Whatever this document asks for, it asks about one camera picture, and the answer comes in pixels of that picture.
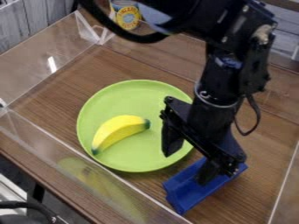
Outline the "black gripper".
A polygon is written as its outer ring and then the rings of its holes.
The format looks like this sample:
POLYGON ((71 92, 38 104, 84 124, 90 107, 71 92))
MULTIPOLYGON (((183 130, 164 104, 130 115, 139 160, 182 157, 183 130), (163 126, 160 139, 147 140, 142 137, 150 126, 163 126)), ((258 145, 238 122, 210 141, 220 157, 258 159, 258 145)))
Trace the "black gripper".
POLYGON ((187 141, 207 158, 196 174, 206 186, 219 175, 234 175, 247 155, 231 133, 240 101, 212 103, 194 97, 192 102, 167 96, 160 112, 163 120, 162 150, 168 158, 187 141))

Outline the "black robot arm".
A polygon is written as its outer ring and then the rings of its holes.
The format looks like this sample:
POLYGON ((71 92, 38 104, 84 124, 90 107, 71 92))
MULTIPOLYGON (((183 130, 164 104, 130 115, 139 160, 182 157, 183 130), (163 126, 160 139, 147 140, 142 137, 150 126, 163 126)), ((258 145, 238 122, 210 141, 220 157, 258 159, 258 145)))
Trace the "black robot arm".
POLYGON ((188 103, 164 98, 163 154, 187 141, 207 158, 196 180, 234 176, 247 160, 231 134, 243 102, 260 112, 254 94, 270 81, 267 58, 276 21, 259 0, 138 0, 144 19, 163 35, 187 32, 207 44, 207 62, 188 103))

